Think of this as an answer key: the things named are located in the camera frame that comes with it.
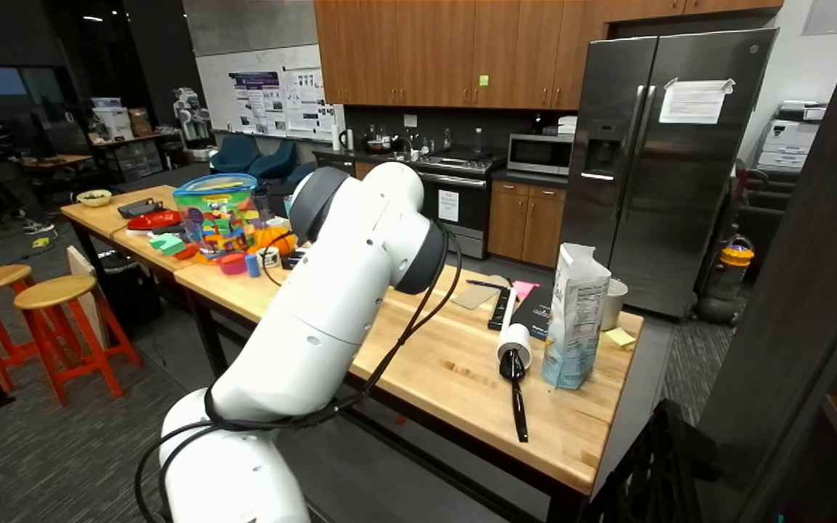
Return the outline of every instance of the cup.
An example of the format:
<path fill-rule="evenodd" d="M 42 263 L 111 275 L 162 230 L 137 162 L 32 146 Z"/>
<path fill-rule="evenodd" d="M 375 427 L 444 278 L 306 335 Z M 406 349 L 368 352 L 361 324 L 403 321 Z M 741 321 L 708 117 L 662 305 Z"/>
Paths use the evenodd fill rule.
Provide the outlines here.
<path fill-rule="evenodd" d="M 611 278 L 611 287 L 605 294 L 600 330 L 611 330 L 618 324 L 625 294 L 628 294 L 628 285 L 622 278 Z"/>

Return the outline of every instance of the black cable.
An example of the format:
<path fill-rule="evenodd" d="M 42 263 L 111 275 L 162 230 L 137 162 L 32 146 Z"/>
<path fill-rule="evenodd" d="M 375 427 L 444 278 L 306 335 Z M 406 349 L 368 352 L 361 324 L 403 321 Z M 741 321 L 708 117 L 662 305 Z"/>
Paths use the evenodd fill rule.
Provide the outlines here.
<path fill-rule="evenodd" d="M 288 237 L 288 236 L 292 236 L 292 231 L 288 230 L 288 231 L 271 237 L 271 240 L 263 244 L 263 256 L 268 256 L 268 250 L 271 250 L 276 240 L 281 240 L 281 237 Z M 268 269 L 268 262 L 262 262 L 262 273 L 263 273 L 276 287 L 281 287 L 281 281 L 274 278 L 274 273 Z"/>
<path fill-rule="evenodd" d="M 210 427 L 186 436 L 186 438 L 165 455 L 165 462 L 162 462 L 162 468 L 159 468 L 159 477 L 157 477 L 157 484 L 159 484 L 159 512 L 162 512 L 162 518 L 170 519 L 170 515 L 169 515 L 169 493 L 165 493 L 165 474 L 169 474 L 169 468 L 173 465 L 173 458 L 178 458 L 192 442 L 198 442 L 198 438 L 204 438 L 204 436 L 210 436 L 210 433 L 215 433 L 215 430 L 218 430 L 218 427 L 210 423 Z"/>
<path fill-rule="evenodd" d="M 215 385 L 215 384 L 211 384 L 211 385 L 204 393 L 204 403 L 205 403 L 210 420 L 194 420 L 194 423 L 186 423 L 186 427 L 181 427 L 181 430 L 173 430 L 173 433 L 165 433 L 159 442 L 154 442 L 154 445 L 141 454 L 141 458 L 140 458 L 140 465 L 137 465 L 137 477 L 134 477 L 134 493 L 137 493 L 137 504 L 140 504 L 141 518 L 144 518 L 149 523 L 154 523 L 154 518 L 151 518 L 151 512 L 149 512 L 149 504 L 144 504 L 144 500 L 141 500 L 141 490 L 140 490 L 141 468 L 144 468 L 144 462 L 151 458 L 151 454 L 154 454 L 162 442 L 169 442 L 170 436 L 181 436 L 181 433 L 194 430 L 194 427 L 204 427 L 204 430 L 198 430 L 194 436 L 183 438 L 183 442 L 169 454 L 169 458 L 165 458 L 162 468 L 159 468 L 162 515 L 169 512 L 165 474 L 169 474 L 173 455 L 181 455 L 194 438 L 204 438 L 205 433 L 215 433 L 215 430 L 243 430 L 243 433 L 252 430 L 252 433 L 263 433 L 263 430 L 276 430 L 276 427 L 313 427 L 313 423 L 323 423 L 323 420 L 340 416 L 345 407 L 351 407 L 351 403 L 356 403 L 364 394 L 368 394 L 371 385 L 375 385 L 375 384 L 380 381 L 380 375 L 385 372 L 385 365 L 391 362 L 391 356 L 400 352 L 400 345 L 403 345 L 420 324 L 426 324 L 426 321 L 451 303 L 451 297 L 452 297 L 452 289 L 457 289 L 457 285 L 458 285 L 458 275 L 462 275 L 462 250 L 458 250 L 458 244 L 457 244 L 457 237 L 452 237 L 451 230 L 441 226 L 441 231 L 448 236 L 448 244 L 452 246 L 452 256 L 457 256 L 457 273 L 452 273 L 452 278 L 451 278 L 451 287 L 444 289 L 441 303 L 436 303 L 436 307 L 429 307 L 429 311 L 420 317 L 429 294 L 436 289 L 436 285 L 439 285 L 439 278 L 441 278 L 441 273 L 439 273 L 436 281 L 425 289 L 425 297 L 420 297 L 419 307 L 412 311 L 409 321 L 403 324 L 403 330 L 399 335 L 399 339 L 391 343 L 391 349 L 383 353 L 383 361 L 375 365 L 375 372 L 368 375 L 368 381 L 365 381 L 365 385 L 364 385 L 361 393 L 353 393 L 353 394 L 345 397 L 345 400 L 330 400 L 330 403 L 326 403 L 323 409 L 308 412 L 308 416 L 297 416 L 297 417 L 278 416 L 278 417 L 271 417 L 271 420 L 234 420 L 234 417 L 224 417 L 224 416 L 215 409 L 215 400 L 211 400 L 211 385 Z"/>
<path fill-rule="evenodd" d="M 140 515 L 141 515 L 149 523 L 154 523 L 154 515 L 151 515 L 151 509 L 149 509 L 149 502 L 144 502 L 144 493 L 141 493 L 144 465 L 149 465 L 149 458 L 154 455 L 154 449 L 157 449 L 159 445 L 165 445 L 169 438 L 173 438 L 173 436 L 181 436 L 181 433 L 186 433 L 186 430 L 194 430 L 194 427 L 210 427 L 210 420 L 183 423 L 183 427 L 159 436 L 157 442 L 151 442 L 151 448 L 144 448 L 144 454 L 141 454 L 140 462 L 137 462 L 134 500 L 137 500 Z"/>
<path fill-rule="evenodd" d="M 385 352 L 385 356 L 371 368 L 364 394 L 368 394 L 368 390 L 380 381 L 380 375 L 385 372 L 385 365 L 391 362 L 391 356 L 399 353 L 399 349 L 400 349 L 419 329 L 425 329 L 425 321 L 429 321 L 429 319 L 451 303 L 451 297 L 452 297 L 452 289 L 457 289 L 457 285 L 458 285 L 458 273 L 462 273 L 465 259 L 462 259 L 462 250 L 458 250 L 452 231 L 444 230 L 444 226 L 441 226 L 441 231 L 448 236 L 448 244 L 452 244 L 452 256 L 457 256 L 457 269 L 452 269 L 451 287 L 444 289 L 441 303 L 439 303 L 432 311 L 426 311 L 414 324 L 406 324 L 409 330 L 400 336 L 400 343 L 396 343 L 396 345 Z"/>

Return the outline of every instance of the stove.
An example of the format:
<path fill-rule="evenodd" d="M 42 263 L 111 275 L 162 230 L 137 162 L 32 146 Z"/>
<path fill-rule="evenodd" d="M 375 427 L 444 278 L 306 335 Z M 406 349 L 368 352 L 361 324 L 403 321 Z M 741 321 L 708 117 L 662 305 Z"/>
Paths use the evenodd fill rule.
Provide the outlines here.
<path fill-rule="evenodd" d="M 467 259 L 484 259 L 489 175 L 502 162 L 499 153 L 458 147 L 412 162 L 425 182 L 420 212 L 451 230 Z"/>
<path fill-rule="evenodd" d="M 452 175 L 470 175 L 470 178 L 484 178 L 494 169 L 506 165 L 506 157 L 489 153 L 489 150 L 441 150 L 441 153 L 425 153 L 414 159 L 414 169 L 429 169 L 429 170 L 452 170 Z"/>

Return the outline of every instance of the refrigerator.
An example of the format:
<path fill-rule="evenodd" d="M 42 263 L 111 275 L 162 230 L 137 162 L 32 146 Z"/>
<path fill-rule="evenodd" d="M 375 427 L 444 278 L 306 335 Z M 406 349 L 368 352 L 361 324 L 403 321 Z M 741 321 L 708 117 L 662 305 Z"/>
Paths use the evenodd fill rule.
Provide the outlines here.
<path fill-rule="evenodd" d="M 592 244 L 625 305 L 686 317 L 776 28 L 596 40 L 560 240 Z"/>

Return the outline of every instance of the bowl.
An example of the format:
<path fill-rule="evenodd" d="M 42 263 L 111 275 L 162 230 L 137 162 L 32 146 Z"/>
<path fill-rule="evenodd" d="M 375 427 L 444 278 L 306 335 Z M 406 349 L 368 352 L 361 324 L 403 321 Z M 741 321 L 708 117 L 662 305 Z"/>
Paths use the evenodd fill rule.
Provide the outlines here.
<path fill-rule="evenodd" d="M 74 201 L 96 210 L 96 207 L 111 202 L 111 192 L 108 189 L 89 189 L 89 192 L 77 192 Z"/>
<path fill-rule="evenodd" d="M 181 210 L 240 210 L 255 189 L 255 178 L 240 170 L 204 175 L 173 189 Z"/>

